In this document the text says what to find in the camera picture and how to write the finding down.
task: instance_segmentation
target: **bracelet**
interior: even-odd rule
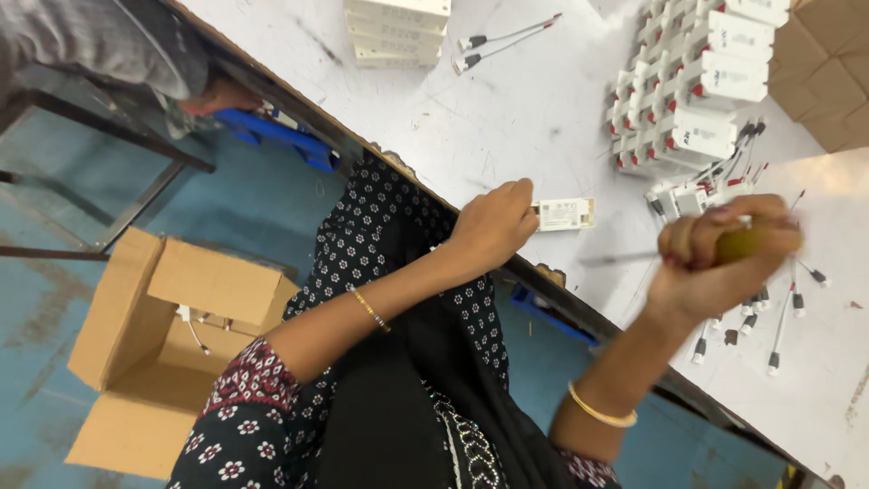
[[[607,416],[606,414],[600,414],[591,408],[588,404],[582,402],[579,396],[576,395],[576,391],[574,390],[574,383],[567,382],[567,390],[570,391],[570,395],[576,401],[576,404],[580,405],[583,411],[587,412],[589,416],[594,419],[597,419],[604,425],[610,425],[614,428],[630,428],[633,425],[637,424],[637,412],[636,410],[631,411],[630,414],[625,416],[624,418],[616,418],[615,416]]]
[[[375,322],[381,327],[381,329],[383,329],[384,332],[392,331],[392,328],[390,328],[389,325],[387,325],[386,322],[383,321],[383,319],[381,319],[381,317],[377,315],[377,313],[375,312],[374,309],[371,309],[371,306],[368,305],[367,302],[365,302],[365,299],[362,297],[362,294],[360,294],[359,291],[357,291],[354,286],[352,286],[352,285],[350,286],[350,291],[356,295],[356,298],[359,299],[359,304],[362,304],[362,307],[364,307],[365,310],[368,311],[368,314],[370,314],[371,317],[375,319]]]

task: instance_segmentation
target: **concrete floor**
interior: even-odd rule
[[[59,93],[92,106],[76,87],[64,86]],[[217,172],[186,170],[138,225],[153,233],[207,239],[261,254],[297,267],[297,280],[303,281],[313,262],[316,227],[344,183],[308,167],[291,151],[272,144],[256,148],[221,131],[181,146],[214,163]],[[45,113],[35,114],[0,143],[0,168],[38,169],[109,217],[166,163]],[[100,218],[63,198],[4,188],[2,244],[71,249],[11,204],[9,195],[82,238],[96,238],[104,227]],[[63,463],[97,396],[66,369],[66,362],[103,267],[0,258],[0,489],[162,486],[158,480]],[[497,304],[511,357],[512,394],[547,429],[567,380],[581,373],[591,356],[583,344],[511,306],[508,291],[506,286],[498,290]],[[666,401],[650,397],[638,411],[640,423],[628,433],[616,464],[625,487],[773,489],[784,470],[783,460]]]

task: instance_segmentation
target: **woman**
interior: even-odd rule
[[[547,439],[507,394],[488,276],[536,230],[531,196],[508,182],[456,220],[366,155],[285,322],[216,381],[167,487],[618,487],[610,464],[667,361],[759,290],[799,232],[775,196],[669,225],[645,308],[571,383]],[[713,266],[746,214],[766,230],[758,251]]]

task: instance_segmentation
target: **white table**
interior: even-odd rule
[[[534,236],[520,250],[532,264],[567,275],[567,289],[624,329],[644,301],[653,263],[586,269],[579,261],[654,248],[658,225],[642,194],[649,183],[614,171],[603,127],[607,83],[633,55],[642,0],[454,0],[443,59],[432,70],[360,70],[337,0],[176,0],[277,78],[362,140],[394,151],[421,184],[461,208],[516,178],[534,180],[534,198],[595,197],[596,228]],[[459,37],[497,35],[563,12],[551,30],[484,60],[457,77]],[[823,478],[869,485],[869,415],[860,385],[869,371],[869,265],[859,256],[869,211],[869,178],[855,158],[787,163],[823,154],[801,126],[767,99],[753,150],[771,162],[762,191],[794,198],[807,187],[808,253],[837,281],[831,291],[800,275],[810,317],[792,321],[779,378],[765,374],[778,313],[761,317],[751,338],[709,341],[706,365],[687,345],[672,366],[775,445]],[[789,277],[771,283],[780,305]],[[741,321],[726,317],[726,326]],[[847,415],[852,409],[853,416]]]

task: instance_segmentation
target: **hand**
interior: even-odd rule
[[[742,229],[744,215],[752,217],[752,228],[759,233],[758,249],[747,258],[716,266],[718,238]],[[690,331],[758,293],[801,245],[799,228],[788,221],[787,208],[775,195],[739,197],[699,218],[680,218],[658,237],[664,263],[649,287],[647,309]]]
[[[531,208],[534,184],[523,178],[507,182],[468,202],[459,214],[447,245],[459,264],[479,277],[510,259],[537,230]]]

